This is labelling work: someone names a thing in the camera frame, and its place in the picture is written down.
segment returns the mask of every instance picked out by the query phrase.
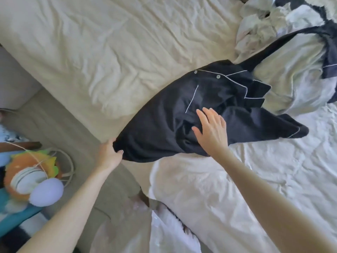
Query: floor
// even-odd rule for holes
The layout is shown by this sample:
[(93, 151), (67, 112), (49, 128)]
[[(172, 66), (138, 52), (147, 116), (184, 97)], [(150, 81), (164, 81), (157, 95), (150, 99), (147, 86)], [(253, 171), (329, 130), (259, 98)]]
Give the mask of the floor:
[[(95, 165), (99, 141), (45, 89), (38, 92), (17, 113), (8, 114), (3, 124), (31, 140), (40, 141), (44, 148), (53, 146), (71, 156), (76, 174), (65, 188), (61, 200), (45, 209), (46, 215), (52, 216), (89, 176)], [(108, 214), (113, 223), (117, 223), (121, 204), (139, 190), (140, 187), (131, 173), (120, 165), (103, 185), (95, 207)], [(108, 218), (106, 214), (95, 208), (91, 211), (78, 241), (78, 248), (82, 253), (89, 252), (99, 225)], [(210, 252), (204, 244), (201, 244), (201, 249), (202, 252)]]

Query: person's right hand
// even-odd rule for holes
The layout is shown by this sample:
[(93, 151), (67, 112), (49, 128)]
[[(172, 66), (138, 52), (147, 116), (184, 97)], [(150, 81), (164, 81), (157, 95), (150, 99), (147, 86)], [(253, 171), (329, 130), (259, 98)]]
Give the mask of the person's right hand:
[(204, 107), (203, 111), (206, 115), (199, 109), (196, 110), (203, 127), (203, 132), (201, 133), (197, 127), (192, 127), (192, 130), (205, 152), (211, 157), (216, 158), (218, 155), (229, 151), (226, 122), (212, 108), (207, 109)]

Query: teal object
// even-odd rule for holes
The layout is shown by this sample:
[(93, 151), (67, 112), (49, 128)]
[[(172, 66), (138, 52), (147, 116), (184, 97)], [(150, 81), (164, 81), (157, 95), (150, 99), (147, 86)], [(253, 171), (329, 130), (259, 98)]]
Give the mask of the teal object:
[(0, 153), (0, 167), (6, 166), (8, 163), (11, 162), (11, 155), (17, 154), (17, 153), (22, 153), (22, 151), (12, 151), (12, 152), (3, 152)]
[[(4, 188), (0, 189), (0, 217), (4, 214), (3, 211), (9, 199), (10, 195), (7, 193), (7, 191)], [(13, 228), (20, 225), (23, 221), (39, 213), (41, 210), (42, 208), (29, 204), (24, 211), (15, 214), (9, 214), (0, 221), (0, 238)]]

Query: bed sheet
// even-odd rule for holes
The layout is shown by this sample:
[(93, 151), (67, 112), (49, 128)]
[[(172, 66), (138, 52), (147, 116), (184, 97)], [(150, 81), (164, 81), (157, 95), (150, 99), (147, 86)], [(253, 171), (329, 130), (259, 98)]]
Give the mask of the bed sheet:
[[(238, 0), (4, 0), (0, 43), (99, 140), (184, 73), (234, 60)], [(337, 106), (296, 119), (302, 139), (232, 145), (333, 239), (337, 238)], [(277, 252), (212, 158), (178, 154), (124, 161), (213, 252)]]

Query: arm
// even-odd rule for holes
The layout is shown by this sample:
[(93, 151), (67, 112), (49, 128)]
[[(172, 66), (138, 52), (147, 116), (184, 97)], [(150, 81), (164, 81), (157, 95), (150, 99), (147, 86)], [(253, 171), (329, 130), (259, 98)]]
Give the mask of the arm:
[(337, 252), (305, 215), (231, 153), (224, 119), (213, 109), (203, 111), (207, 116), (197, 110), (203, 133), (192, 128), (199, 144), (229, 174), (280, 252)]
[(18, 252), (71, 253), (87, 222), (99, 190), (108, 175), (122, 160), (123, 151), (115, 153), (113, 140), (101, 145), (96, 168), (70, 201), (56, 213)]

